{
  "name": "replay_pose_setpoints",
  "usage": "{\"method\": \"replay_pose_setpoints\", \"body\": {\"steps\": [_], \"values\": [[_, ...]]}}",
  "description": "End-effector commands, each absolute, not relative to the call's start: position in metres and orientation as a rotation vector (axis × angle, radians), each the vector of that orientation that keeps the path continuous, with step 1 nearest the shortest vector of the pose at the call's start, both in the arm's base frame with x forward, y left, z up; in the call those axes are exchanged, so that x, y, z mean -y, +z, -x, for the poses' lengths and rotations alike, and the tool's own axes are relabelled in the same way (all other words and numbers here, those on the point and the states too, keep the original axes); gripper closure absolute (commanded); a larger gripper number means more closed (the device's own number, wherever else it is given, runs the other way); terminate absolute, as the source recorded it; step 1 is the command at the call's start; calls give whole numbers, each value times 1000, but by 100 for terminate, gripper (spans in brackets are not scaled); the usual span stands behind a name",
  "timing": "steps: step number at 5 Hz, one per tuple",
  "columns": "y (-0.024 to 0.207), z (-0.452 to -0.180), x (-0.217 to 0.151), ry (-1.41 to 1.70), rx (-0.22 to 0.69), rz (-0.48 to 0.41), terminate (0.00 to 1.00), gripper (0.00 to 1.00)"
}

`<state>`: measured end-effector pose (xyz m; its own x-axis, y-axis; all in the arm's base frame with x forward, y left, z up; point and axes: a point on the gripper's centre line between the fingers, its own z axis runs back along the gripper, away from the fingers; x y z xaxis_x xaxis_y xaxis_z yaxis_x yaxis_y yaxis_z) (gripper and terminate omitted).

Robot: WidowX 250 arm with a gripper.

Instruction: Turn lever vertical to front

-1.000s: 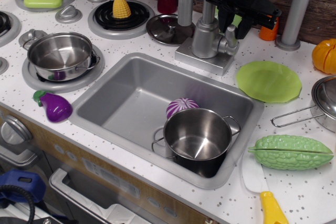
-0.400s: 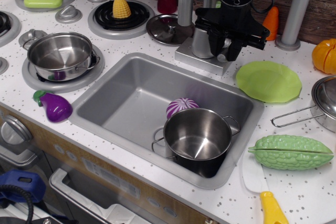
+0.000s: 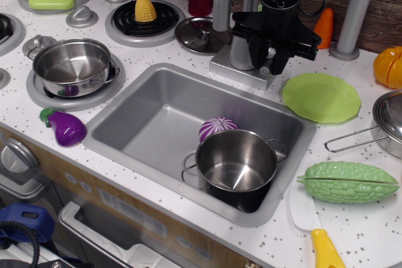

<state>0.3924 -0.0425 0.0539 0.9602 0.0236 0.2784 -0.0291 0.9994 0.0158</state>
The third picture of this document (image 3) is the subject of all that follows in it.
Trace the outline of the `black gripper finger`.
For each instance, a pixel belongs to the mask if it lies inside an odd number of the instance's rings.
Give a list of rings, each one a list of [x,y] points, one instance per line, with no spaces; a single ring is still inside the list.
[[[282,74],[286,64],[291,55],[291,50],[289,48],[277,48],[276,53],[273,57],[271,65],[271,73],[273,75]]]
[[[272,44],[271,38],[249,37],[249,53],[251,63],[255,69],[260,69],[268,57],[269,48]]]

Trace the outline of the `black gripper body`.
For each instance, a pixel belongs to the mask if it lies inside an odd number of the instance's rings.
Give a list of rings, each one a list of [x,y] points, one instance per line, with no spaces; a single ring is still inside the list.
[[[321,37],[306,27],[299,18],[298,4],[274,8],[262,3],[260,12],[237,12],[232,15],[234,33],[242,38],[253,34],[271,39],[277,50],[290,50],[291,56],[314,60]]]

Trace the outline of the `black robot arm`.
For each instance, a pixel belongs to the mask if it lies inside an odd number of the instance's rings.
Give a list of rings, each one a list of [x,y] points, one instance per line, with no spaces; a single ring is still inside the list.
[[[301,0],[260,0],[260,12],[234,13],[234,35],[247,43],[251,65],[261,75],[279,75],[288,60],[314,60],[321,37],[299,19]]]

